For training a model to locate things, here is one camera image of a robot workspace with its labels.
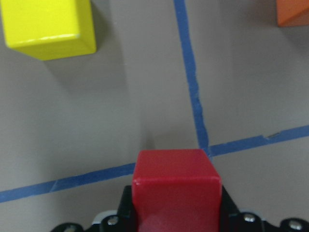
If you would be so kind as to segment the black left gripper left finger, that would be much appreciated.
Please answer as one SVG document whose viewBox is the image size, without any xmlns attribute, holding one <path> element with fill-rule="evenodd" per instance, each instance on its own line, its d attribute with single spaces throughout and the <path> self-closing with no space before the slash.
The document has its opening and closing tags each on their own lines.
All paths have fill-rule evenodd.
<svg viewBox="0 0 309 232">
<path fill-rule="evenodd" d="M 67 222 L 57 225 L 53 232 L 136 232 L 136 212 L 132 203 L 132 187 L 125 186 L 116 211 L 98 214 L 85 229 L 80 224 Z"/>
</svg>

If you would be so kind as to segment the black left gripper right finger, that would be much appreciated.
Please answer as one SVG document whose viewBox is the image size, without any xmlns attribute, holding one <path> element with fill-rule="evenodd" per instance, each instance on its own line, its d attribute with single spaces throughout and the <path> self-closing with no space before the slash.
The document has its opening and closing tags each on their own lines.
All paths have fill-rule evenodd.
<svg viewBox="0 0 309 232">
<path fill-rule="evenodd" d="M 253 212 L 241 212 L 225 187 L 222 187 L 219 231 L 221 232 L 307 232 L 309 222 L 287 218 L 279 226 L 272 225 Z"/>
</svg>

